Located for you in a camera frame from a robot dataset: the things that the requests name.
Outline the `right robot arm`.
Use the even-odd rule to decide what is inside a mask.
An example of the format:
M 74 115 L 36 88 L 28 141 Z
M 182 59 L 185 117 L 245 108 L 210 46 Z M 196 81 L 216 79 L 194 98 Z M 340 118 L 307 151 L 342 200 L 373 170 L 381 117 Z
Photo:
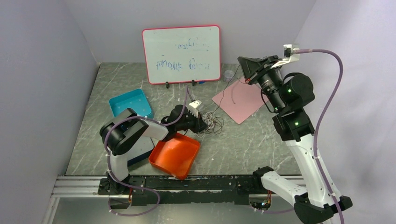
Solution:
M 263 167 L 253 173 L 253 190 L 279 195 L 292 205 L 302 223 L 329 223 L 335 214 L 352 207 L 353 203 L 331 181 L 316 147 L 317 131 L 304 110 L 315 98 L 311 79 L 300 72 L 281 78 L 275 67 L 279 62 L 277 56 L 262 59 L 240 56 L 238 62 L 245 83 L 259 86 L 261 97 L 268 99 L 265 106 L 274 114 L 274 127 L 292 152 L 305 182 L 305 186 L 300 187 L 274 169 Z

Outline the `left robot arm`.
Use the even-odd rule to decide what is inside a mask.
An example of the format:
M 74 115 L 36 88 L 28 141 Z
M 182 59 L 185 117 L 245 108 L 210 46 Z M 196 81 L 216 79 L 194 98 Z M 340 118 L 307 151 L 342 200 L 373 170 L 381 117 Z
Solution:
M 128 162 L 132 160 L 130 151 L 142 139 L 167 142 L 177 137 L 179 131 L 202 133 L 207 128 L 201 112 L 192 104 L 176 105 L 160 121 L 140 116 L 131 108 L 125 109 L 99 130 L 106 151 L 106 173 L 111 189 L 117 194 L 127 192 L 130 178 Z

